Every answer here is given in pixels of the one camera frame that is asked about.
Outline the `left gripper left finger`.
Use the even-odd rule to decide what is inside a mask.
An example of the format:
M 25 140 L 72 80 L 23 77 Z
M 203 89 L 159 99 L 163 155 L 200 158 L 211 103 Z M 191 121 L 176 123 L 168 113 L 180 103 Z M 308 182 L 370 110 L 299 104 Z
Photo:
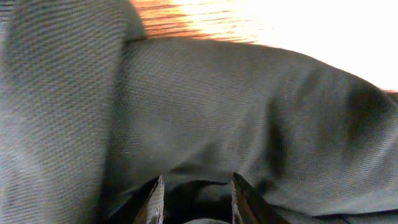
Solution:
M 158 176 L 144 184 L 105 224 L 163 224 L 164 181 Z

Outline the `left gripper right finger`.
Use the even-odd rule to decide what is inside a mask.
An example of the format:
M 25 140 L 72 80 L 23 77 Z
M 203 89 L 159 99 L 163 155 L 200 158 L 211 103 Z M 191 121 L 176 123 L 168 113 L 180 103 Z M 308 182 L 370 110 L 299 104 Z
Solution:
M 232 224 L 289 224 L 237 173 L 233 174 L 231 199 Z

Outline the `black polo shirt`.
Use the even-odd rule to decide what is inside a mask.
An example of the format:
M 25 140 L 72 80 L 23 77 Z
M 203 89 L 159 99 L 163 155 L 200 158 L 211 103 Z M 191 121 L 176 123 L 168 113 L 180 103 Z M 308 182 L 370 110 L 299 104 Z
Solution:
M 1 2 L 1 222 L 232 223 L 237 173 L 289 223 L 397 222 L 397 97 L 289 50 L 148 39 L 128 1 Z

